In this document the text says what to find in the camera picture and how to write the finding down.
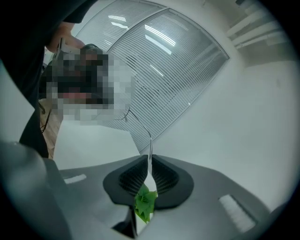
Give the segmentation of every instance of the wooden floor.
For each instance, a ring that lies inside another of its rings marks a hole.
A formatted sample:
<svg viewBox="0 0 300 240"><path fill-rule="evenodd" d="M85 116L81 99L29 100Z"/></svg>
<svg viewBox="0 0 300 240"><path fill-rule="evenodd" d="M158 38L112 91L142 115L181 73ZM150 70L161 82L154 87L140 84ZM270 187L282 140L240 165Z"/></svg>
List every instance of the wooden floor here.
<svg viewBox="0 0 300 240"><path fill-rule="evenodd" d="M42 111L40 109L40 118L41 118L40 125L43 126L46 123L48 113L51 109L51 102L47 99L42 99L39 102L45 108L45 114L42 114ZM56 142L56 138L57 138L57 134L61 122L62 119L60 119L60 117L58 117L53 112L51 112L47 127L43 132L44 138L47 143L50 159L53 159L55 142Z"/></svg>

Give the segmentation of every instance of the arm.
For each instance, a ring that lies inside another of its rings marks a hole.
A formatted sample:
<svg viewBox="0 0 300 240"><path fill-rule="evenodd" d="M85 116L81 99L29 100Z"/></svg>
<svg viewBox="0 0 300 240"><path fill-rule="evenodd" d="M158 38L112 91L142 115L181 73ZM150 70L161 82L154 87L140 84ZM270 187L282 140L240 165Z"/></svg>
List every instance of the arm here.
<svg viewBox="0 0 300 240"><path fill-rule="evenodd" d="M62 22L52 36L49 45L46 46L47 49L51 52L55 52L61 38L64 38L66 40L67 45L76 48L82 48L84 46L84 43L71 35L71 30L73 29L73 27L74 23Z"/></svg>

